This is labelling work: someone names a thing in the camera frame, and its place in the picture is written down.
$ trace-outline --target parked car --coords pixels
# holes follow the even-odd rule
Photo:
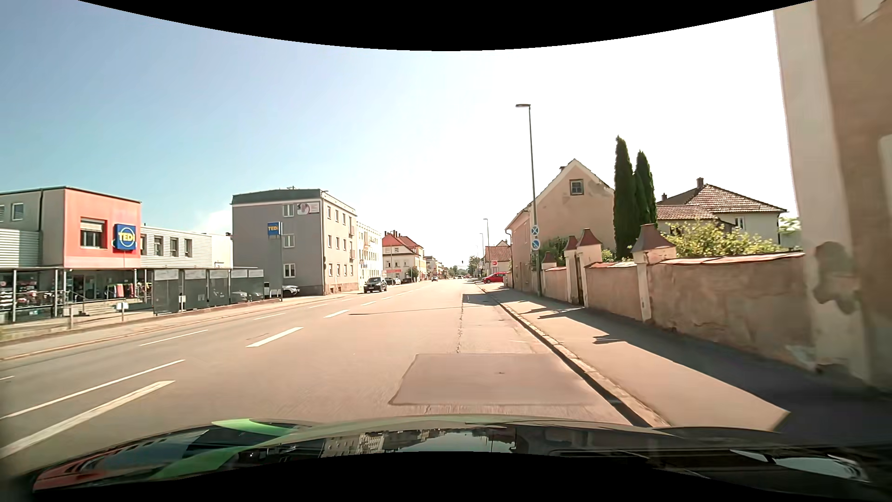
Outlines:
[[[386,291],[387,281],[381,280],[380,277],[373,277],[366,281],[366,285],[362,288],[363,293],[371,293],[372,291]]]
[[[297,286],[283,286],[282,287],[282,297],[290,298],[296,297],[301,292],[301,289]]]
[[[490,282],[505,282],[505,274],[506,272],[495,272],[492,275],[488,275],[483,278],[483,284],[489,284]]]

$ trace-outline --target asphalt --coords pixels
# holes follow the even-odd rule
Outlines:
[[[0,471],[227,418],[442,413],[628,423],[474,283],[440,280],[4,361]]]

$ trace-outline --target lamp post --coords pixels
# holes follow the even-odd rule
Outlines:
[[[533,107],[531,105],[515,105],[516,108],[526,108],[526,116],[530,122],[530,174],[533,179],[533,226],[539,224],[536,218],[536,170],[533,168]],[[539,250],[536,250],[536,296],[542,296],[542,276],[539,271]]]

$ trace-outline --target cypress tree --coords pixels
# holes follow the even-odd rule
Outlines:
[[[635,243],[640,231],[638,205],[635,202],[635,176],[629,148],[625,140],[616,137],[616,162],[614,163],[614,238],[617,258],[631,256],[629,248]]]

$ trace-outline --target lane marking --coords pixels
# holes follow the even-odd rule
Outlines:
[[[291,328],[290,330],[282,331],[281,333],[279,333],[279,334],[277,334],[277,335],[273,335],[273,336],[271,336],[271,337],[269,337],[269,338],[267,338],[267,339],[262,339],[261,341],[254,342],[254,343],[252,343],[251,345],[248,345],[248,346],[246,346],[246,347],[260,347],[261,345],[263,345],[263,344],[265,344],[265,343],[269,343],[269,342],[271,342],[271,341],[273,341],[273,340],[280,339],[280,338],[282,338],[283,336],[285,336],[285,335],[287,335],[287,334],[289,334],[289,333],[294,333],[295,331],[297,331],[297,330],[302,330],[302,329],[303,329],[303,326],[301,326],[300,328]]]
[[[134,399],[139,399],[140,397],[145,396],[146,394],[148,394],[150,392],[154,392],[155,390],[161,389],[162,387],[170,385],[173,382],[174,382],[174,380],[156,381],[155,383],[153,383],[151,385],[146,385],[145,387],[143,387],[139,390],[134,390],[133,392],[130,392],[129,394],[125,394],[124,396],[113,399],[113,400],[109,401],[108,403],[105,403],[104,405],[99,405],[99,406],[93,408],[92,410],[87,410],[82,414],[74,415],[70,419],[63,420],[63,421],[57,423],[56,425],[50,425],[49,427],[47,427],[46,429],[43,429],[42,431],[35,432],[34,434],[31,434],[30,436],[26,436],[22,439],[19,439],[18,441],[14,441],[13,443],[11,443],[9,445],[6,445],[6,446],[0,448],[0,458],[10,456],[13,453],[22,451],[23,449],[25,449],[29,446],[37,444],[40,441],[52,438],[52,436],[55,436],[56,434],[58,434],[60,432],[66,431],[66,430],[74,427],[75,425],[78,425],[79,423],[86,422],[87,420],[90,420],[91,418],[99,416],[105,412],[109,412],[109,411],[113,410],[114,408],[117,408],[118,406],[125,405],[126,403],[133,401]]]
[[[266,319],[267,317],[276,317],[277,315],[282,315],[282,314],[287,314],[287,312],[280,312],[278,314],[264,315],[263,317],[258,317],[257,319],[254,319],[254,321],[259,321],[260,319]]]
[[[12,418],[12,417],[14,417],[14,416],[19,416],[20,414],[25,414],[25,413],[27,413],[27,412],[33,412],[34,410],[38,410],[38,409],[40,409],[40,408],[42,408],[42,407],[44,407],[44,406],[54,405],[54,404],[56,404],[56,403],[58,403],[58,402],[60,402],[60,401],[64,401],[65,399],[70,399],[70,398],[72,398],[72,397],[80,396],[81,394],[86,394],[87,392],[90,392],[90,391],[92,391],[92,390],[101,389],[101,388],[103,388],[103,387],[108,387],[108,386],[110,386],[110,385],[112,385],[112,384],[114,384],[114,383],[118,383],[119,381],[129,380],[129,379],[131,379],[131,378],[133,378],[133,377],[137,377],[137,376],[139,376],[139,375],[145,375],[145,374],[148,373],[148,372],[153,372],[153,371],[155,371],[155,370],[160,370],[161,368],[166,368],[167,366],[170,366],[170,365],[172,365],[172,364],[182,363],[183,361],[185,361],[185,359],[178,359],[177,361],[174,361],[173,363],[167,363],[167,364],[162,364],[161,366],[155,366],[154,368],[150,368],[150,369],[148,369],[148,370],[145,370],[144,372],[133,373],[133,374],[130,375],[130,376],[126,376],[126,377],[123,377],[123,378],[119,378],[119,379],[117,379],[117,380],[107,381],[107,382],[105,382],[105,383],[103,383],[103,384],[101,384],[101,385],[97,385],[97,386],[95,386],[95,387],[91,387],[91,388],[89,388],[89,389],[84,389],[84,390],[81,390],[81,391],[79,391],[79,392],[75,392],[74,394],[69,394],[68,396],[59,397],[59,398],[57,398],[57,399],[53,399],[52,401],[46,401],[43,405],[32,406],[32,407],[30,407],[30,408],[25,408],[25,409],[23,409],[23,410],[21,410],[21,411],[15,412],[15,413],[10,413],[10,414],[8,414],[7,416],[0,416],[0,420],[3,420],[4,418]]]
[[[158,342],[161,342],[161,341],[167,341],[167,340],[179,339],[179,338],[182,338],[182,337],[187,337],[187,336],[189,336],[189,335],[194,335],[194,334],[196,334],[196,333],[204,333],[205,331],[207,331],[207,330],[193,331],[193,332],[191,332],[191,333],[187,333],[187,334],[185,334],[185,335],[177,335],[176,337],[170,337],[170,338],[168,338],[168,339],[161,339],[161,340],[150,341],[150,342],[148,342],[148,343],[141,343],[141,344],[139,344],[139,346],[142,347],[143,345],[152,345],[153,343],[158,343]]]

